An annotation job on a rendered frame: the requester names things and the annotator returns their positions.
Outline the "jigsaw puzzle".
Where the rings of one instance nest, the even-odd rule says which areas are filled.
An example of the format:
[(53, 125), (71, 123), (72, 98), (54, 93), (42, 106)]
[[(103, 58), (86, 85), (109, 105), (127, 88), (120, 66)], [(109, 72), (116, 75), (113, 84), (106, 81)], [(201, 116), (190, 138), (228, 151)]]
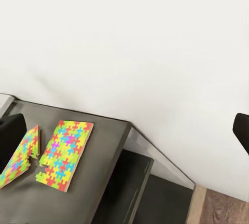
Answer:
[(40, 160), (48, 165), (37, 181), (67, 192), (94, 123), (60, 121)]
[(29, 169), (28, 158), (40, 155), (40, 126), (28, 131), (4, 171), (0, 175), (0, 189)]

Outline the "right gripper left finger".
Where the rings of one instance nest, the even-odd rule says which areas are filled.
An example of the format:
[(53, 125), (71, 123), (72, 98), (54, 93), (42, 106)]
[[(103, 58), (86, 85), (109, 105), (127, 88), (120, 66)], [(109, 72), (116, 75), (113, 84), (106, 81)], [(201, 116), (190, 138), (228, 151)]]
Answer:
[(26, 133), (27, 127), (22, 113), (0, 119), (0, 175)]

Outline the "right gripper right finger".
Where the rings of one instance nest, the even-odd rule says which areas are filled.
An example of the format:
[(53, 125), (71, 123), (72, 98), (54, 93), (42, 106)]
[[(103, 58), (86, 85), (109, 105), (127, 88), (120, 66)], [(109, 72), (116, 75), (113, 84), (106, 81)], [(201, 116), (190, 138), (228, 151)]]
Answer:
[(249, 115), (237, 113), (232, 130), (249, 155)]

